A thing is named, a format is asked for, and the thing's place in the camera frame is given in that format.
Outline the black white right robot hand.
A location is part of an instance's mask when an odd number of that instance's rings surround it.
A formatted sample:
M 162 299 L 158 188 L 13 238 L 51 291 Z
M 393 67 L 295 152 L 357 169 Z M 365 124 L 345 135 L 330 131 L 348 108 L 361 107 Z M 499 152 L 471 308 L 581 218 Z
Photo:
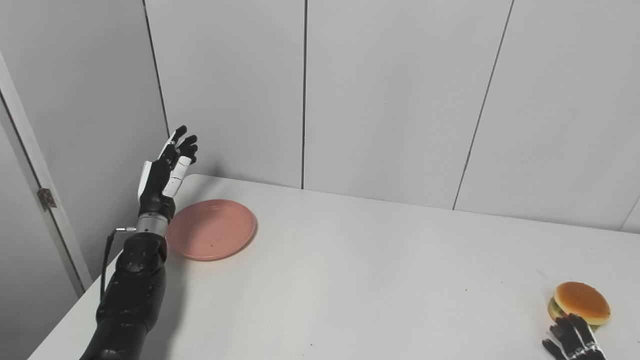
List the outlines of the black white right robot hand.
M 583 317 L 574 313 L 557 317 L 550 326 L 555 338 L 543 339 L 543 348 L 555 360 L 605 360 L 602 347 L 595 339 L 594 331 Z

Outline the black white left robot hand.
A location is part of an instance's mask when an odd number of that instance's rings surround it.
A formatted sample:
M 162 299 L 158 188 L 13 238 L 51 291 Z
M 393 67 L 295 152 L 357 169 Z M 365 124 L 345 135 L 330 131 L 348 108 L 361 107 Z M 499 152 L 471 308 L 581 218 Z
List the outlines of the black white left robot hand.
M 198 137 L 185 137 L 188 128 L 182 125 L 169 136 L 153 161 L 142 166 L 138 184 L 138 215 L 160 215 L 171 221 L 176 212 L 174 196 L 178 193 L 186 177 L 189 166 L 197 161 Z

